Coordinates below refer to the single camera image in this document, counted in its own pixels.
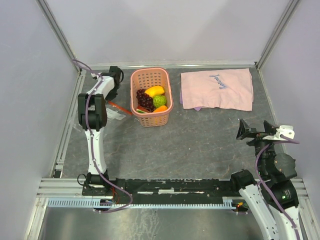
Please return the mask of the pink plastic perforated basket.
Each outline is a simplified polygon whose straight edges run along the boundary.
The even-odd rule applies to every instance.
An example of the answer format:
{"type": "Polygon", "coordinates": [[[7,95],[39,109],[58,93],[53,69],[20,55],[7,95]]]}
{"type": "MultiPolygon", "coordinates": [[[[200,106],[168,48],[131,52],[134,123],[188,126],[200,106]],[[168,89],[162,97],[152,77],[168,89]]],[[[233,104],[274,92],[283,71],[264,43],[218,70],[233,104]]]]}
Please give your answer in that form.
{"type": "Polygon", "coordinates": [[[173,109],[168,72],[161,67],[142,68],[130,76],[130,109],[143,127],[167,124],[173,109]]]}

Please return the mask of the watermelon slice toy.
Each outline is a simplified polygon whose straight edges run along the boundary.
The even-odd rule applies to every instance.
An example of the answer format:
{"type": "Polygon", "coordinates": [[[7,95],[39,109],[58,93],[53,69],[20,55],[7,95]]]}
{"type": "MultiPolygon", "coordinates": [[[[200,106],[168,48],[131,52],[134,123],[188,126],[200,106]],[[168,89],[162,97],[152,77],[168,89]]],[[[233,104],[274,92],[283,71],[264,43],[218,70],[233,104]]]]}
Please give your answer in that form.
{"type": "Polygon", "coordinates": [[[136,112],[140,113],[140,114],[149,114],[150,113],[150,111],[148,109],[146,109],[140,105],[136,108],[136,112]]]}

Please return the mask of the yellow toy mango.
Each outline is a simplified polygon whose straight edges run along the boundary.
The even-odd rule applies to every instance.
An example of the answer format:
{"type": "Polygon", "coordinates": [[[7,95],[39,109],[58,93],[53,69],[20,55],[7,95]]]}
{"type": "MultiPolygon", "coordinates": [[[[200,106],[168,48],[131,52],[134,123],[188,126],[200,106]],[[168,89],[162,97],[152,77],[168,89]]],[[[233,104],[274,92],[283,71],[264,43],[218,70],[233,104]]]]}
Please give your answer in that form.
{"type": "Polygon", "coordinates": [[[154,98],[155,96],[160,96],[165,93],[164,87],[157,85],[152,86],[144,91],[145,94],[147,94],[149,97],[154,98]]]}

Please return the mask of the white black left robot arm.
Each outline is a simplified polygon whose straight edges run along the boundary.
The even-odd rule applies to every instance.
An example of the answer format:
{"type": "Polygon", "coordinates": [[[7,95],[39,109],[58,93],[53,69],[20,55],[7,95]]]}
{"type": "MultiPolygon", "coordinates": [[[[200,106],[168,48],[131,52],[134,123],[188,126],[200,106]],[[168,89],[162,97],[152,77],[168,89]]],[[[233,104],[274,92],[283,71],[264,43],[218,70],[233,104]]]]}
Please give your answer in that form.
{"type": "Polygon", "coordinates": [[[89,164],[85,186],[93,186],[99,195],[106,195],[111,189],[103,145],[104,129],[108,121],[106,101],[117,96],[124,73],[119,67],[111,66],[108,72],[93,73],[92,76],[97,80],[96,84],[77,97],[78,123],[85,132],[88,146],[89,164]]]}

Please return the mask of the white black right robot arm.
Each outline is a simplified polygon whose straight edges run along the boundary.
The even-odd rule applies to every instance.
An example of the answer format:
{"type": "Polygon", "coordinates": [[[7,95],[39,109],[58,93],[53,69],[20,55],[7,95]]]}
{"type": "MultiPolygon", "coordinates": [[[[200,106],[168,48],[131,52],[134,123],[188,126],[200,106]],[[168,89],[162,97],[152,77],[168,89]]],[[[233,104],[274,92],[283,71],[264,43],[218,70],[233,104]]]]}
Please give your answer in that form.
{"type": "Polygon", "coordinates": [[[296,161],[286,153],[275,151],[277,144],[298,143],[294,139],[294,128],[274,126],[268,121],[264,121],[263,126],[264,130],[258,131],[240,119],[236,139],[250,139],[246,144],[254,147],[258,179],[243,169],[231,175],[229,189],[243,197],[265,240],[301,240],[299,199],[292,183],[298,175],[296,161]]]}

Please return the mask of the clear zip top bag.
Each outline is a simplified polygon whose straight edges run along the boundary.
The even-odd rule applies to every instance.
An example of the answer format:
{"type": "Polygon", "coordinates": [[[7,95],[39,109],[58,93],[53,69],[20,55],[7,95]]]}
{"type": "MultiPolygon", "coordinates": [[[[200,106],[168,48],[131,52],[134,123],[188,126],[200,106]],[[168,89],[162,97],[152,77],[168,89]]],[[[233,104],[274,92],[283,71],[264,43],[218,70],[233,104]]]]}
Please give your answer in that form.
{"type": "Polygon", "coordinates": [[[124,120],[126,117],[131,117],[133,114],[130,110],[112,102],[107,101],[106,103],[106,113],[108,120],[124,120]]]}

